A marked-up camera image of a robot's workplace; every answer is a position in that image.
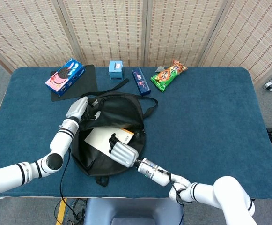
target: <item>power cord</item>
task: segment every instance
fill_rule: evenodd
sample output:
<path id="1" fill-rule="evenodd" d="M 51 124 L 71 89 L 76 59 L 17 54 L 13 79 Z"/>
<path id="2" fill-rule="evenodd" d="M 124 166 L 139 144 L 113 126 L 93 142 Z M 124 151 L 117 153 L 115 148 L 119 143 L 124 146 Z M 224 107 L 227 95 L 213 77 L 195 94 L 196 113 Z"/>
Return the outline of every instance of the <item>power cord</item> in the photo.
<path id="1" fill-rule="evenodd" d="M 76 202 L 78 199 L 73 199 L 72 201 L 71 201 L 71 203 L 70 203 L 70 205 L 74 205 L 73 204 L 73 202 Z M 56 206 L 55 206 L 55 210 L 54 210 L 54 216 L 55 216 L 55 219 L 58 221 L 58 219 L 57 219 L 57 216 L 56 216 L 56 209 L 57 209 L 57 207 L 58 207 L 58 205 L 61 203 L 61 201 L 63 201 L 63 199 L 61 199 L 60 201 L 58 201 L 58 203 L 56 204 Z M 65 213 L 65 215 L 64 215 L 64 218 L 66 218 L 66 215 L 67 215 L 67 213 L 68 213 L 68 211 L 69 211 L 69 209 L 67 209 L 66 210 L 66 213 Z"/>
<path id="2" fill-rule="evenodd" d="M 175 192 L 176 192 L 176 195 L 177 195 L 180 199 L 182 199 L 181 196 L 179 195 L 179 192 L 177 191 L 176 187 L 173 185 L 172 178 L 171 178 L 171 173 L 170 173 L 170 172 L 166 172 L 166 174 L 167 174 L 168 177 L 169 177 L 170 184 L 171 184 L 172 187 L 174 188 L 174 190 L 175 190 Z M 177 203 L 180 204 L 180 205 L 183 207 L 182 218 L 181 218 L 181 221 L 180 221 L 179 224 L 178 224 L 178 225 L 181 225 L 182 222 L 183 222 L 183 218 L 184 218 L 184 204 L 179 203 L 178 201 L 177 201 Z"/>
<path id="3" fill-rule="evenodd" d="M 65 175 L 65 172 L 66 172 L 66 169 L 68 167 L 68 164 L 69 164 L 69 161 L 70 161 L 70 156 L 71 156 L 71 148 L 69 147 L 68 148 L 68 160 L 67 160 L 67 163 L 66 163 L 66 166 L 65 166 L 65 169 L 63 171 L 63 174 L 62 174 L 62 177 L 61 177 L 61 181 L 60 181 L 60 187 L 59 187 L 59 190 L 60 190 L 60 195 L 61 195 L 61 200 L 57 203 L 60 204 L 61 201 L 63 201 L 65 203 L 65 205 L 71 210 L 74 218 L 78 221 L 78 223 L 74 224 L 71 220 L 68 220 L 67 221 L 67 225 L 77 225 L 77 224 L 80 224 L 82 225 L 82 222 L 84 221 L 84 218 L 85 218 L 85 209 L 83 208 L 81 212 L 79 213 L 75 213 L 75 207 L 76 207 L 76 204 L 78 201 L 83 201 L 85 203 L 85 206 L 87 206 L 87 200 L 83 200 L 83 199 L 76 199 L 75 202 L 74 202 L 74 205 L 73 207 L 71 208 L 70 205 L 67 204 L 67 202 L 65 201 L 64 199 L 64 196 L 63 196 L 63 193 L 62 193 L 62 181 L 63 181 L 63 178 L 64 178 L 64 175 Z M 54 211 L 54 216 L 56 218 L 56 220 L 58 221 L 57 217 L 56 217 L 56 208 L 57 208 L 57 205 L 55 207 L 55 211 Z"/>
<path id="4" fill-rule="evenodd" d="M 265 84 L 263 85 L 263 89 L 269 90 L 269 89 L 272 88 L 272 84 L 270 84 L 268 87 L 266 87 L 266 84 L 267 84 L 267 83 L 265 83 Z"/>

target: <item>black mat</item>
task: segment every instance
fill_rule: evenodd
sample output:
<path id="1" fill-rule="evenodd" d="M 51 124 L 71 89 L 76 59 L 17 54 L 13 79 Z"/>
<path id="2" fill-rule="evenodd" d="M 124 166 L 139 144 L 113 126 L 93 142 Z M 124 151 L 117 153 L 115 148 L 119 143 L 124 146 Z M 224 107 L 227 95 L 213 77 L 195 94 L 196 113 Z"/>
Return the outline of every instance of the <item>black mat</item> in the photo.
<path id="1" fill-rule="evenodd" d="M 81 75 L 81 77 L 64 93 L 64 95 L 59 96 L 56 93 L 51 92 L 52 102 L 79 97 L 90 91 L 97 91 L 94 65 L 87 65 L 85 68 L 86 72 Z"/>

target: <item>small blue box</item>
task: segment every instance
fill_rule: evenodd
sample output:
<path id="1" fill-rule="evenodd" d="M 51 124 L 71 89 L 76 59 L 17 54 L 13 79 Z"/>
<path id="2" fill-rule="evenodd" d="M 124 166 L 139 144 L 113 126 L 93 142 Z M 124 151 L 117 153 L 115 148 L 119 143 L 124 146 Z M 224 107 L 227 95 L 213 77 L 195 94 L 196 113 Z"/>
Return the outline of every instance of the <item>small blue box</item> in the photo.
<path id="1" fill-rule="evenodd" d="M 83 64 L 70 59 L 45 84 L 50 90 L 62 96 L 79 79 L 85 70 Z"/>
<path id="2" fill-rule="evenodd" d="M 150 88 L 145 80 L 145 77 L 142 73 L 141 68 L 136 68 L 132 70 L 132 75 L 135 79 L 137 87 L 139 89 L 140 95 L 148 95 L 150 94 Z"/>
<path id="3" fill-rule="evenodd" d="M 110 61 L 109 75 L 111 80 L 123 80 L 123 61 Z"/>

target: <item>black cable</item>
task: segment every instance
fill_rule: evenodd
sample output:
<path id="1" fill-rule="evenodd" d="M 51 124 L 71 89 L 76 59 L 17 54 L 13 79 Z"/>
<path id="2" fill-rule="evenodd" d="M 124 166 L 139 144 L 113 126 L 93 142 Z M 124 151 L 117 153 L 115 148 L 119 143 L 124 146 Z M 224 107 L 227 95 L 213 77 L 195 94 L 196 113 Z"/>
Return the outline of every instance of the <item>black cable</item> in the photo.
<path id="1" fill-rule="evenodd" d="M 176 187 L 173 185 L 172 178 L 171 178 L 171 173 L 170 173 L 170 172 L 166 172 L 166 173 L 167 173 L 167 175 L 168 175 L 168 177 L 169 177 L 169 181 L 170 181 L 172 187 L 174 188 L 174 190 L 175 190 L 177 196 L 178 196 L 180 199 L 182 199 L 181 196 L 179 195 L 179 192 L 177 191 Z M 177 203 L 180 204 L 180 205 L 183 207 L 183 215 L 182 215 L 181 221 L 180 221 L 179 224 L 178 224 L 178 225 L 181 225 L 182 222 L 183 222 L 183 218 L 184 218 L 184 204 L 180 203 L 179 201 L 177 201 Z"/>
<path id="2" fill-rule="evenodd" d="M 56 216 L 56 209 L 57 209 L 57 206 L 60 204 L 60 202 L 62 201 L 63 199 L 61 199 L 60 201 L 58 201 L 58 203 L 56 204 L 56 206 L 55 206 L 55 210 L 54 210 L 54 216 L 55 216 L 55 219 L 58 221 L 58 219 L 57 219 L 57 216 Z"/>
<path id="3" fill-rule="evenodd" d="M 81 222 L 77 222 L 76 224 L 73 224 L 72 225 L 83 225 Z"/>
<path id="4" fill-rule="evenodd" d="M 268 82 L 267 83 L 269 83 L 270 82 L 270 79 L 268 80 Z M 265 88 L 265 85 L 267 84 L 267 83 L 265 83 L 264 85 L 263 85 L 263 89 L 267 89 L 267 88 Z"/>
<path id="5" fill-rule="evenodd" d="M 183 218 L 184 218 L 184 205 L 182 205 L 182 206 L 183 206 L 183 215 L 182 215 L 181 221 L 179 222 L 179 224 L 178 224 L 178 225 L 181 225 L 181 224 L 182 224 L 182 222 L 183 222 Z"/>
<path id="6" fill-rule="evenodd" d="M 141 161 L 141 160 L 137 160 L 137 162 L 144 163 L 144 164 L 146 164 L 146 165 L 148 165 L 148 166 L 150 166 L 150 167 L 154 168 L 152 165 L 148 164 L 147 162 L 144 162 L 144 161 Z"/>
<path id="7" fill-rule="evenodd" d="M 74 206 L 72 207 L 73 210 L 74 210 L 74 212 L 75 212 L 75 206 L 76 206 L 76 204 L 77 204 L 79 201 L 83 201 L 83 202 L 85 203 L 85 206 L 84 206 L 85 208 L 86 208 L 86 206 L 87 206 L 88 200 L 83 200 L 83 199 L 81 199 L 81 198 L 78 198 L 78 199 L 76 199 L 76 201 L 75 201 L 75 203 L 74 203 Z M 84 219 L 85 219 L 85 209 L 82 208 L 81 212 L 79 212 L 79 213 L 76 214 L 76 215 L 77 215 L 77 217 L 80 219 L 79 221 L 84 222 Z"/>
<path id="8" fill-rule="evenodd" d="M 62 177 L 61 177 L 60 189 L 59 189 L 59 190 L 60 190 L 60 195 L 61 195 L 61 198 L 62 198 L 63 202 L 64 202 L 65 205 L 72 211 L 72 214 L 73 214 L 74 218 L 75 218 L 76 220 L 78 220 L 78 221 L 81 223 L 80 219 L 79 219 L 78 216 L 75 214 L 74 210 L 70 207 L 70 205 L 67 204 L 67 202 L 65 201 L 64 196 L 63 196 L 63 194 L 62 194 L 62 181 L 63 181 L 64 174 L 65 174 L 65 172 L 66 172 L 66 169 L 67 169 L 68 164 L 69 164 L 69 161 L 70 161 L 70 155 L 71 155 L 71 148 L 69 147 L 69 148 L 68 148 L 68 160 L 67 160 L 65 169 L 64 169 L 63 174 L 62 174 Z"/>

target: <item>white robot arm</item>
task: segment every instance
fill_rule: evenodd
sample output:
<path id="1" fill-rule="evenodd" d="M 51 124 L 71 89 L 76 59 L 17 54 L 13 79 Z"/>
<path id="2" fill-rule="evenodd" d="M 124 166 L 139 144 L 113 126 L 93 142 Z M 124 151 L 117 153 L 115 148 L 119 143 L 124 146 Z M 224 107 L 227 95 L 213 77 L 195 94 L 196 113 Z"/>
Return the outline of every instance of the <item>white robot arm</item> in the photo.
<path id="1" fill-rule="evenodd" d="M 256 225 L 252 218 L 255 206 L 240 183 L 233 177 L 217 179 L 214 185 L 190 183 L 186 178 L 169 173 L 148 159 L 139 159 L 138 152 L 122 142 L 115 134 L 109 140 L 110 158 L 126 166 L 135 166 L 141 174 L 161 186 L 171 182 L 169 198 L 180 204 L 197 201 L 223 210 L 227 225 Z"/>
<path id="2" fill-rule="evenodd" d="M 0 193 L 31 182 L 34 178 L 47 177 L 57 172 L 63 165 L 63 157 L 79 128 L 79 122 L 88 105 L 88 98 L 83 97 L 74 102 L 66 118 L 54 136 L 51 152 L 34 163 L 22 162 L 0 169 Z M 92 116 L 96 120 L 100 111 Z"/>

